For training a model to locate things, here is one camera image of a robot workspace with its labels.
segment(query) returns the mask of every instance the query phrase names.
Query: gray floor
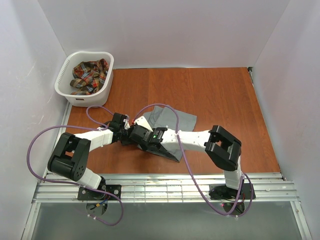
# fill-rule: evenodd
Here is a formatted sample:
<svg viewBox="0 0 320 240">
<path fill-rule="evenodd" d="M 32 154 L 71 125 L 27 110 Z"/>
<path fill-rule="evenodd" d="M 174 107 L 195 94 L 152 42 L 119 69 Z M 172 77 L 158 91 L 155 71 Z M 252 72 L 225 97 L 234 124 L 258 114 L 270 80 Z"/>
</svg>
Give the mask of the gray floor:
<svg viewBox="0 0 320 240">
<path fill-rule="evenodd" d="M 105 226 L 86 216 L 84 203 L 42 203 L 33 240 L 298 240 L 301 235 L 290 202 L 254 202 L 236 220 L 205 203 L 127 203 L 122 221 Z M 103 219 L 118 218 L 110 203 Z"/>
</svg>

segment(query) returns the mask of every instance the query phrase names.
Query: metal frame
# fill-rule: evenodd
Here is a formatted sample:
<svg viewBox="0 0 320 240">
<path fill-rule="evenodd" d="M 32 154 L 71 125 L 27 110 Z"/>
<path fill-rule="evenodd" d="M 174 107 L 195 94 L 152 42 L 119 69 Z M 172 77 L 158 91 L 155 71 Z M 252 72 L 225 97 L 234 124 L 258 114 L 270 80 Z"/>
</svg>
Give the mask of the metal frame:
<svg viewBox="0 0 320 240">
<path fill-rule="evenodd" d="M 71 112 L 68 102 L 62 125 L 68 123 Z M 60 128 L 54 146 L 65 128 Z M 45 171 L 44 176 L 52 180 L 67 180 Z M 190 203 L 204 202 L 188 174 L 102 174 L 108 184 L 121 184 L 121 200 L 124 203 Z M 256 194 L 255 202 L 290 202 L 301 238 L 311 239 L 309 228 L 300 206 L 300 198 L 293 181 L 285 181 L 281 173 L 251 173 L 250 177 Z M 195 175 L 206 197 L 209 185 L 225 183 L 223 174 Z M 31 210 L 22 234 L 22 240 L 32 237 L 41 203 L 82 203 L 77 200 L 79 187 L 64 183 L 40 182 L 35 190 Z"/>
</svg>

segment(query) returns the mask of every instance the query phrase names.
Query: plaid cloth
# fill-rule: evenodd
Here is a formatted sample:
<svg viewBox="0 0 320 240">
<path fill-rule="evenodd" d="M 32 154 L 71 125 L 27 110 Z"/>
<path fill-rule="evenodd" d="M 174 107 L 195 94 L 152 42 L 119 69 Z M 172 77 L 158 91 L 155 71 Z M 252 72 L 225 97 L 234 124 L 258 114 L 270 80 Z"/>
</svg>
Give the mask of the plaid cloth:
<svg viewBox="0 0 320 240">
<path fill-rule="evenodd" d="M 90 95 L 98 92 L 104 85 L 109 65 L 105 59 L 99 61 L 81 62 L 73 68 L 74 79 L 70 82 L 71 87 L 78 90 L 72 95 Z"/>
</svg>

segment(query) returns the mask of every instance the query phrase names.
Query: white cable clip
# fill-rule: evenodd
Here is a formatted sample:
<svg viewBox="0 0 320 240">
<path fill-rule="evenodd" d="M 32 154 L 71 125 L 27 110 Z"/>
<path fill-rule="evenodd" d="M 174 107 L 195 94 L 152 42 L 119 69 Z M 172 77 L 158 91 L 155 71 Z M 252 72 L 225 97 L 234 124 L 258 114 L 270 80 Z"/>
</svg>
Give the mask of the white cable clip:
<svg viewBox="0 0 320 240">
<path fill-rule="evenodd" d="M 174 135 L 177 136 L 181 133 L 181 130 L 178 130 L 178 132 L 174 132 Z"/>
</svg>

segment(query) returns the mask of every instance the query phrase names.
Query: black mounting plate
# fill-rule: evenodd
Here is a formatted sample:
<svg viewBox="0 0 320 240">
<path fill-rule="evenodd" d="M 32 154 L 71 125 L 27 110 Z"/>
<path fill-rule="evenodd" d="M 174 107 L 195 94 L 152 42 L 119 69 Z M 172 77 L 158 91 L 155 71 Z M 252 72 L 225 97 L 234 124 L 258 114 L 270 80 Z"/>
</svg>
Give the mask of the black mounting plate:
<svg viewBox="0 0 320 240">
<path fill-rule="evenodd" d="M 121 185 L 113 184 L 113 185 L 104 185 L 105 191 L 111 194 L 116 195 L 118 198 L 121 198 Z M 91 191 L 85 189 L 83 186 L 79 187 L 78 197 L 79 201 L 102 201 L 104 200 L 105 195 L 103 193 L 98 193 L 95 191 Z M 110 196 L 108 201 L 116 200 L 113 196 Z"/>
<path fill-rule="evenodd" d="M 220 186 L 220 185 L 210 184 L 209 185 L 210 192 L 217 186 Z M 245 200 L 250 200 L 250 198 L 251 198 L 251 186 L 250 186 L 250 183 L 243 183 L 242 184 L 241 193 L 244 194 L 244 199 Z M 254 189 L 253 189 L 253 198 L 252 199 L 256 199 L 256 194 L 255 194 L 255 190 Z"/>
</svg>

